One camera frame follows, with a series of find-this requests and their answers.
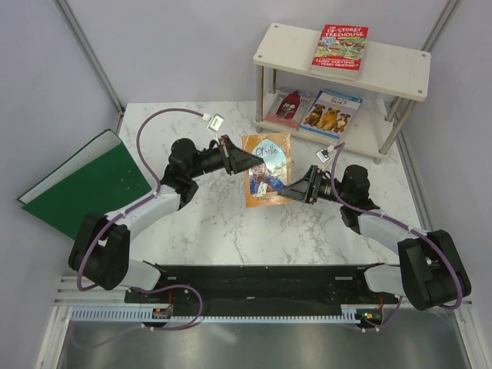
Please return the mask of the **orange Charlie portrait book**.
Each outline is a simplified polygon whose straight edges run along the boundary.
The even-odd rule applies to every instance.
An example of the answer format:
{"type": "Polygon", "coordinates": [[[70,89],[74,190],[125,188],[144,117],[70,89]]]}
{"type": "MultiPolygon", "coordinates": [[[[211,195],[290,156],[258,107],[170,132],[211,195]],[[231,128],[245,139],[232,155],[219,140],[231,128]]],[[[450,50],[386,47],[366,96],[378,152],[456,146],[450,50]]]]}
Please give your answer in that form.
{"type": "Polygon", "coordinates": [[[291,184],[291,134],[243,136],[242,148],[264,161],[244,173],[246,207],[290,204],[278,192],[291,184]]]}

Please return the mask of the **Why Do Dogs Bark book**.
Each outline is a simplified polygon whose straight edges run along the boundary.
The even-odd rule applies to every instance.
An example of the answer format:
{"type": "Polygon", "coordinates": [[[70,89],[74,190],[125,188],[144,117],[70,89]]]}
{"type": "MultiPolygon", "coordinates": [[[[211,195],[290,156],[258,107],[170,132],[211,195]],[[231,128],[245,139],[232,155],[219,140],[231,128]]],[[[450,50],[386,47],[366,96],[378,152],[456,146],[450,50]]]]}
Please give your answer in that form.
{"type": "Polygon", "coordinates": [[[299,132],[316,138],[326,138],[336,144],[363,100],[327,89],[318,92],[299,125],[299,132]]]}

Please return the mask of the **Charlie Chocolate Factory book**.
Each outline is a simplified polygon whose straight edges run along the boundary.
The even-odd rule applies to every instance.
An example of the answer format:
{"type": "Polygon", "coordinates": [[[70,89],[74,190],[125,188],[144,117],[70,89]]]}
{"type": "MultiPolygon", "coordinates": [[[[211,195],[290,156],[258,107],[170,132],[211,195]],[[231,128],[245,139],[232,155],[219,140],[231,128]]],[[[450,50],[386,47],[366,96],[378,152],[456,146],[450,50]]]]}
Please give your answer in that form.
{"type": "Polygon", "coordinates": [[[355,81],[359,75],[359,71],[350,70],[346,68],[330,68],[312,65],[310,73],[326,78],[335,78],[348,81],[355,81]]]}

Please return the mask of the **red 13-Storey Treehouse book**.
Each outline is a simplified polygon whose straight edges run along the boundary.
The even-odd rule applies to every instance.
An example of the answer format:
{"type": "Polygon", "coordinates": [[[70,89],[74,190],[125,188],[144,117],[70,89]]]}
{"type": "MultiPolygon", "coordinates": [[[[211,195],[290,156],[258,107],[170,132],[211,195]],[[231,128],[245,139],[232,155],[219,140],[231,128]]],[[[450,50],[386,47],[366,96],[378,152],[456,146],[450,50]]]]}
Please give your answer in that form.
{"type": "Polygon", "coordinates": [[[360,71],[369,28],[356,25],[325,25],[312,65],[360,71]]]}

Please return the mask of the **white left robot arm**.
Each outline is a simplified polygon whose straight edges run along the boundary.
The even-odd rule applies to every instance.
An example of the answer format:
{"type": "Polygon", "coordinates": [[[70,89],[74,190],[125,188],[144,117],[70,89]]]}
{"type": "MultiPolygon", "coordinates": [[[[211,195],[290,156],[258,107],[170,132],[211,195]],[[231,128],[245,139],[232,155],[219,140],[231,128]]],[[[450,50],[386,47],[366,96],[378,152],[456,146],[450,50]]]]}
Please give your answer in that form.
{"type": "Polygon", "coordinates": [[[168,296],[168,282],[148,262],[130,257],[131,242],[161,218],[186,206],[198,190],[196,177],[224,169],[229,175],[263,164],[263,159],[234,145],[227,135],[198,150],[182,138],[173,143],[164,177],[154,191],[116,211],[92,211],[83,219],[68,258],[77,278],[110,291],[117,286],[141,288],[152,302],[168,296]]]}

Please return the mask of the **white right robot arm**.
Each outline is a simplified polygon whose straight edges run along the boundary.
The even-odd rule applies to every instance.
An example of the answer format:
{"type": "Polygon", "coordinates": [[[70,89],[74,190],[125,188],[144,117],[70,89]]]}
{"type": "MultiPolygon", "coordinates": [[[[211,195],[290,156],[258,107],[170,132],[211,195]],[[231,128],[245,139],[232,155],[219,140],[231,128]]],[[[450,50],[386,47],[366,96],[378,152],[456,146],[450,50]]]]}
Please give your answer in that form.
{"type": "Polygon", "coordinates": [[[371,200],[367,169],[350,165],[341,180],[315,165],[278,194],[313,204],[319,199],[341,205],[344,225],[392,250],[398,264],[368,264],[357,268],[353,296],[370,302],[379,293],[409,300],[424,311],[436,306],[455,308],[471,294],[471,282],[451,235],[443,230],[411,228],[384,214],[371,200]]]}

